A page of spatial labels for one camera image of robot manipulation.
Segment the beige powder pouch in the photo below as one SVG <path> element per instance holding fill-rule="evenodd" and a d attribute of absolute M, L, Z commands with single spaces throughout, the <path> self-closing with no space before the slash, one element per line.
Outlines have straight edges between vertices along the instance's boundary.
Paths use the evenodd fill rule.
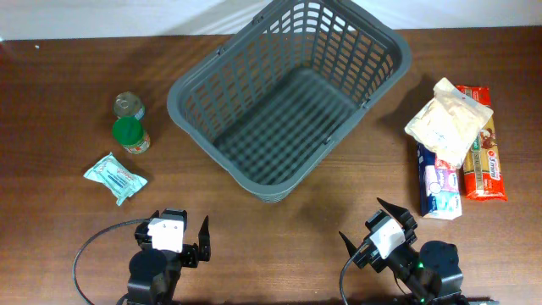
<path fill-rule="evenodd" d="M 492 115 L 492 109 L 462 93 L 444 77 L 435 84 L 434 97 L 404 131 L 439 159 L 459 167 Z"/>

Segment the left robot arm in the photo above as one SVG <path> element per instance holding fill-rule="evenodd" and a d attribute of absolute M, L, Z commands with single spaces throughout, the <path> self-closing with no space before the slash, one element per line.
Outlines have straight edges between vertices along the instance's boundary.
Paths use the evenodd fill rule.
<path fill-rule="evenodd" d="M 141 250 L 129 263 L 127 303 L 171 304 L 181 270 L 210 260 L 209 218 L 202 222 L 197 243 L 184 243 L 186 226 L 185 210 L 166 208 L 136 227 L 135 240 Z"/>

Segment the red spaghetti pack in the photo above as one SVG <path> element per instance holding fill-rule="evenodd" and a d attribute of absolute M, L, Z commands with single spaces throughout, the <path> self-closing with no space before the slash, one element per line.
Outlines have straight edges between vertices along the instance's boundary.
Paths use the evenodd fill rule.
<path fill-rule="evenodd" d="M 501 171 L 493 117 L 478 133 L 462 166 L 466 197 L 476 201 L 508 199 Z"/>

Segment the mint green tissue pack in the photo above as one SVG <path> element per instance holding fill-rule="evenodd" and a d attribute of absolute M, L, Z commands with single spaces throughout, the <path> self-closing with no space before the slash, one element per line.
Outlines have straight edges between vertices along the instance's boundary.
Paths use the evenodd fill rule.
<path fill-rule="evenodd" d="M 116 197 L 118 206 L 147 184 L 147 179 L 129 172 L 112 153 L 97 161 L 84 173 L 84 177 L 105 185 Z"/>

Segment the grey plastic slatted basket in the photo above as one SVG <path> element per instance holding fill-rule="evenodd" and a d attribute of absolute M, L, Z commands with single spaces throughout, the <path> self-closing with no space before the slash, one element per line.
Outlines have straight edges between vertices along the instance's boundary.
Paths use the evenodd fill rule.
<path fill-rule="evenodd" d="M 349 0 L 269 3 L 170 88 L 170 118 L 245 190 L 279 202 L 412 65 Z"/>

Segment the blue Kleenex tissue multipack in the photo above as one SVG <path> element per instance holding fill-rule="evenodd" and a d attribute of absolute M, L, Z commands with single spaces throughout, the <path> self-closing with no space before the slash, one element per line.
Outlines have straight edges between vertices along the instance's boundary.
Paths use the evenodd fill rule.
<path fill-rule="evenodd" d="M 417 144 L 420 210 L 424 218 L 453 220 L 462 216 L 456 168 Z"/>

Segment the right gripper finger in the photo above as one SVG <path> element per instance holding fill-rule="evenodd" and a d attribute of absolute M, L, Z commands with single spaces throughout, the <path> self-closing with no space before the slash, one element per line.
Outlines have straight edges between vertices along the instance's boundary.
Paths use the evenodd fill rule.
<path fill-rule="evenodd" d="M 357 253 L 358 253 L 358 248 L 341 231 L 339 232 L 339 234 L 340 234 L 340 237 L 342 238 L 343 242 L 346 245 L 346 249 L 348 251 L 349 256 L 350 257 L 355 257 L 357 255 Z"/>
<path fill-rule="evenodd" d="M 377 198 L 377 201 L 397 221 L 408 221 L 410 219 L 410 212 L 408 209 L 386 202 L 380 197 Z"/>

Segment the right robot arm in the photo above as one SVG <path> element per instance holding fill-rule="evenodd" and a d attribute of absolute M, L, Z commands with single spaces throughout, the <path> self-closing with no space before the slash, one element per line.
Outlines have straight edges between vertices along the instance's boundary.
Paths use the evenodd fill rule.
<path fill-rule="evenodd" d="M 340 272 L 339 290 L 341 300 L 347 304 L 344 278 L 354 264 L 359 269 L 369 265 L 380 273 L 390 269 L 397 285 L 404 284 L 408 291 L 390 304 L 417 305 L 490 305 L 498 303 L 490 298 L 468 298 L 462 293 L 463 273 L 459 268 L 456 245 L 443 241 L 428 241 L 420 250 L 412 244 L 417 240 L 418 223 L 406 208 L 378 198 L 382 206 L 365 222 L 369 230 L 359 246 L 355 246 L 345 234 L 349 258 Z"/>

